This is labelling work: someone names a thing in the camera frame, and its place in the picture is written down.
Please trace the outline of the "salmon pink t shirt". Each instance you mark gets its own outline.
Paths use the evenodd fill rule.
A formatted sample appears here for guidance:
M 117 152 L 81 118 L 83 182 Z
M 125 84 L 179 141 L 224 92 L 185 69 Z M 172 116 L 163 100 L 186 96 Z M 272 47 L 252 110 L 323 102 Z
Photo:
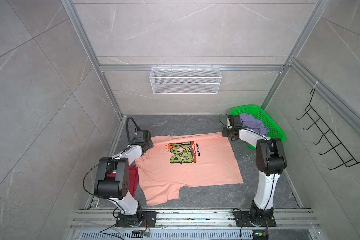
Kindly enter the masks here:
M 158 136 L 135 163 L 148 206 L 179 198 L 180 189 L 243 184 L 228 138 L 221 133 Z

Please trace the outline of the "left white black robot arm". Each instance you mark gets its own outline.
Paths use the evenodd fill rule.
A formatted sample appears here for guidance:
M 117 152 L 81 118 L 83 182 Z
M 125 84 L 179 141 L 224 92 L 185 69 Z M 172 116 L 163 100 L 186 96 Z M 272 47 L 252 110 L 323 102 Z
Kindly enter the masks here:
M 117 219 L 131 227 L 143 221 L 140 203 L 130 193 L 129 166 L 153 147 L 151 140 L 133 138 L 119 154 L 99 160 L 94 184 L 94 195 L 112 202 L 119 210 Z

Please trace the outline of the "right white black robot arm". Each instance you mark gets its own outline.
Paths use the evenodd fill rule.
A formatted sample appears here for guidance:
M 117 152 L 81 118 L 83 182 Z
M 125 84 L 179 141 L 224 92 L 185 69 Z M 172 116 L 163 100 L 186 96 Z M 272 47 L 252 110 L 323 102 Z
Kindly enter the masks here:
M 259 183 L 248 218 L 249 223 L 256 227 L 269 224 L 273 217 L 277 182 L 287 167 L 282 140 L 266 137 L 253 130 L 233 127 L 224 127 L 223 137 L 242 140 L 256 148 Z

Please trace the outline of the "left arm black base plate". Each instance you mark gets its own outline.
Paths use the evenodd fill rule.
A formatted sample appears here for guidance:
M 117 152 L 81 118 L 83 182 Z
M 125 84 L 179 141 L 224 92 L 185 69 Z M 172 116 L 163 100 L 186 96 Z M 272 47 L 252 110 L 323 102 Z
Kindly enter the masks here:
M 118 213 L 116 217 L 116 227 L 124 228 L 153 228 L 156 225 L 157 212 L 143 211 L 135 215 L 123 215 Z

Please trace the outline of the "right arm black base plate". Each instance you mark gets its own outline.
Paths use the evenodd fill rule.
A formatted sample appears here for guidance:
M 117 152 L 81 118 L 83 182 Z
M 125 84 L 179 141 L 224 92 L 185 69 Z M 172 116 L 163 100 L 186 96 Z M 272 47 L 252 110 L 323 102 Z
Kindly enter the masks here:
M 236 221 L 237 227 L 276 227 L 276 220 L 273 215 L 274 209 L 260 211 L 242 211 L 233 209 L 232 214 Z

